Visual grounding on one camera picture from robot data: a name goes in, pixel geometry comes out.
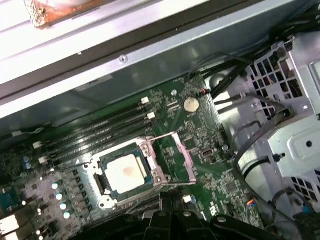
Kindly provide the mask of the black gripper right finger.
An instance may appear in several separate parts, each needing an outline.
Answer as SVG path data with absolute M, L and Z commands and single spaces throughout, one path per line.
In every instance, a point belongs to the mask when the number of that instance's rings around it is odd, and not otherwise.
M 174 213 L 183 240 L 277 240 L 278 236 L 227 215 L 209 222 L 187 208 L 179 190 L 174 191 Z

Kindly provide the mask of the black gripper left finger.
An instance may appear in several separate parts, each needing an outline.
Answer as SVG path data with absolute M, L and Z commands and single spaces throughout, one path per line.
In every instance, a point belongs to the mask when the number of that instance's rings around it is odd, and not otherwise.
M 174 218 L 174 195 L 159 194 L 159 209 L 138 218 L 123 214 L 109 221 L 89 227 L 82 232 L 83 240 L 170 240 Z

